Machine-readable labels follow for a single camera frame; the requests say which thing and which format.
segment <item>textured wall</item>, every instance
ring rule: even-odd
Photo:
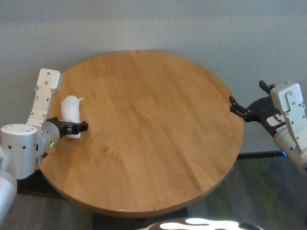
[[[305,0],[2,0],[0,126],[26,121],[41,68],[64,71],[115,50],[190,58],[243,105],[265,95],[261,79],[297,81],[307,99],[306,25]],[[246,124],[242,151],[275,149],[258,124]]]

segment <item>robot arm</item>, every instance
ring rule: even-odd
[[[268,97],[244,108],[230,96],[230,111],[246,122],[261,123],[276,145],[307,175],[307,120],[299,85],[287,81],[275,86],[260,81],[259,86]]]
[[[0,130],[0,226],[17,194],[16,180],[31,175],[44,153],[61,137],[88,130],[86,121],[77,124],[57,117],[48,119],[61,80],[60,72],[41,69],[27,123],[6,125]]]

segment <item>crumpled white towel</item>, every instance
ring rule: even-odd
[[[61,111],[62,111],[62,120],[80,123],[80,112],[79,112],[79,105],[80,101],[83,98],[77,98],[76,96],[68,96],[65,98],[64,101],[61,101]],[[80,138],[81,133],[77,135],[66,135],[69,138]]]

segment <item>floor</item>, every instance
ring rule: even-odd
[[[187,212],[160,219],[189,215],[254,223],[265,230],[306,230],[306,194],[307,177],[288,158],[237,160],[210,195]],[[3,230],[131,230],[151,221],[109,218],[67,200],[18,195]]]

